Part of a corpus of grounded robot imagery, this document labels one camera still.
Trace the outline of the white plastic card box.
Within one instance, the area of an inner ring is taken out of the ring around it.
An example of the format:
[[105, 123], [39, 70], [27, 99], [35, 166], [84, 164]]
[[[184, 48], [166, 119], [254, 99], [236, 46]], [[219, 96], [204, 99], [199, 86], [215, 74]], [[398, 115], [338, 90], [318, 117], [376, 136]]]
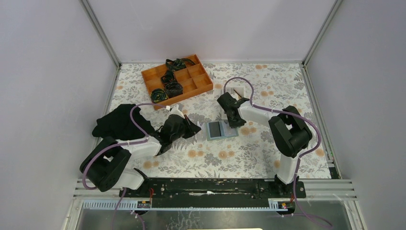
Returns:
[[233, 98], [239, 100], [241, 98], [249, 98], [249, 94], [246, 93], [244, 86], [237, 85], [227, 85], [225, 87], [225, 92], [228, 92]]

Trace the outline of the green leather card holder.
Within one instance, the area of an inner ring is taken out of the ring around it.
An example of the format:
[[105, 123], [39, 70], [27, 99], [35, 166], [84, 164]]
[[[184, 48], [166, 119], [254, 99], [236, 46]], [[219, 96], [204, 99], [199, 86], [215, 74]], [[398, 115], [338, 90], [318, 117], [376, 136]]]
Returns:
[[211, 121], [205, 124], [208, 141], [238, 136], [237, 128], [231, 128], [227, 120]]

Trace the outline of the black cloth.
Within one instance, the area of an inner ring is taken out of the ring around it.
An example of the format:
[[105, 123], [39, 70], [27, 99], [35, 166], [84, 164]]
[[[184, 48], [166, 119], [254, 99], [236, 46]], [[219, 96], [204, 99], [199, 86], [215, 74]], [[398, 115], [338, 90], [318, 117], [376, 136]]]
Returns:
[[138, 107], [132, 112], [135, 104], [121, 104], [107, 115], [96, 120], [96, 127], [92, 131], [92, 136], [96, 138], [112, 137], [119, 140], [140, 139], [145, 134], [137, 128], [132, 121], [135, 121], [147, 134], [155, 131], [151, 122], [146, 120]]

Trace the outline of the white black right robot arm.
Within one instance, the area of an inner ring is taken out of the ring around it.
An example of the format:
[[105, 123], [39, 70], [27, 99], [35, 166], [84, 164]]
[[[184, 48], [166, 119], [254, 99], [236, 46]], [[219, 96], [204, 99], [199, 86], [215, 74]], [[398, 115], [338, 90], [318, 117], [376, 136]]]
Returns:
[[226, 114], [231, 128], [242, 127], [247, 121], [270, 128], [274, 143], [281, 153], [280, 168], [276, 174], [279, 181], [275, 183], [274, 190], [281, 197], [291, 194], [298, 154], [308, 147], [313, 138], [313, 133], [297, 109], [288, 106], [282, 111], [271, 110], [255, 105], [248, 98], [237, 100], [228, 92], [222, 94], [217, 102]]

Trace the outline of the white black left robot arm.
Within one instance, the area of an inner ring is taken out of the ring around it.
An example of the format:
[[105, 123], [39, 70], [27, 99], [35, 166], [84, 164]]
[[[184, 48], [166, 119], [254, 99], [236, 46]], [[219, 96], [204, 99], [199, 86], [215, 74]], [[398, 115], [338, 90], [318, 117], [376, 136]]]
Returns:
[[201, 128], [186, 115], [169, 115], [165, 123], [147, 138], [118, 142], [103, 139], [79, 167], [83, 186], [106, 192], [113, 187], [128, 188], [137, 197], [148, 192], [147, 176], [130, 165], [132, 160], [161, 155], [173, 142], [195, 136]]

